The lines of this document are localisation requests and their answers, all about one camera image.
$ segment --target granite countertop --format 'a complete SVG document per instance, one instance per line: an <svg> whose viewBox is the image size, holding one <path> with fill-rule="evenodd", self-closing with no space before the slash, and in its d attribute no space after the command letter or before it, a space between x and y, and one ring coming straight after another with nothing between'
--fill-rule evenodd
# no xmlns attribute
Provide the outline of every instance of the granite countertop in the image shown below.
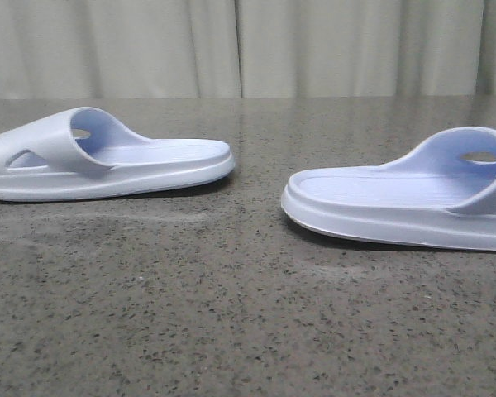
<svg viewBox="0 0 496 397"><path fill-rule="evenodd" d="M287 178L377 165L496 96L0 101L0 132L76 106L227 141L173 192L0 203L0 396L496 396L496 253L348 242L290 222Z"/></svg>

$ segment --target white slipper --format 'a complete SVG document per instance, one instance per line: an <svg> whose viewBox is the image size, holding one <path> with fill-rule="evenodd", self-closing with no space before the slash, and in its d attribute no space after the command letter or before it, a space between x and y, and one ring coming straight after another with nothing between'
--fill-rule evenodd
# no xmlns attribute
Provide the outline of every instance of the white slipper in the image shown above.
<svg viewBox="0 0 496 397"><path fill-rule="evenodd" d="M496 251L496 130L439 132L380 166L299 172L281 205L295 222L329 236Z"/></svg>
<svg viewBox="0 0 496 397"><path fill-rule="evenodd" d="M89 136L74 137L73 129ZM0 200L93 199L206 184L233 170L228 144L149 139L96 108L0 135Z"/></svg>

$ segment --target strap cutout hole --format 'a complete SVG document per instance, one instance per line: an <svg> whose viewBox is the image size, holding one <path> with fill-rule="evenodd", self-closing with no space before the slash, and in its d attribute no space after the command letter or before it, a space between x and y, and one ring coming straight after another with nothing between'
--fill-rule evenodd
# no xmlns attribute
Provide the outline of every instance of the strap cutout hole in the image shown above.
<svg viewBox="0 0 496 397"><path fill-rule="evenodd" d="M72 135L74 136L74 139L80 140L80 139L88 139L92 134L86 130L81 130L79 128L72 128Z"/></svg>
<svg viewBox="0 0 496 397"><path fill-rule="evenodd" d="M31 168L41 167L43 165L48 165L46 160L32 151L21 151L6 163L6 167L8 168Z"/></svg>
<svg viewBox="0 0 496 397"><path fill-rule="evenodd" d="M462 155L461 159L473 163L496 163L496 156L489 151L471 151Z"/></svg>

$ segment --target white curtain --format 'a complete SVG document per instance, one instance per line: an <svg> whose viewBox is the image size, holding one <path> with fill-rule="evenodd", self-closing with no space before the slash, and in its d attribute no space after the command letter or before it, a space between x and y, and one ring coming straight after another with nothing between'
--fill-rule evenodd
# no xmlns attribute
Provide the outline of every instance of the white curtain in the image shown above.
<svg viewBox="0 0 496 397"><path fill-rule="evenodd" d="M496 93L496 0L0 0L0 98Z"/></svg>

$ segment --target slide sandal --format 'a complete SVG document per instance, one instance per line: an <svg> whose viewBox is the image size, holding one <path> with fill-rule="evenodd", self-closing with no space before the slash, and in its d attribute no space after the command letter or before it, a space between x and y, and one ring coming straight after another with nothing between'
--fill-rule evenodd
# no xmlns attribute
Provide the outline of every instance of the slide sandal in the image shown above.
<svg viewBox="0 0 496 397"><path fill-rule="evenodd" d="M220 179L233 167L227 143L146 138L97 108L70 109L0 134L0 200L7 201L184 188Z"/></svg>
<svg viewBox="0 0 496 397"><path fill-rule="evenodd" d="M496 130L439 132L379 166L298 172L281 206L328 236L496 251Z"/></svg>

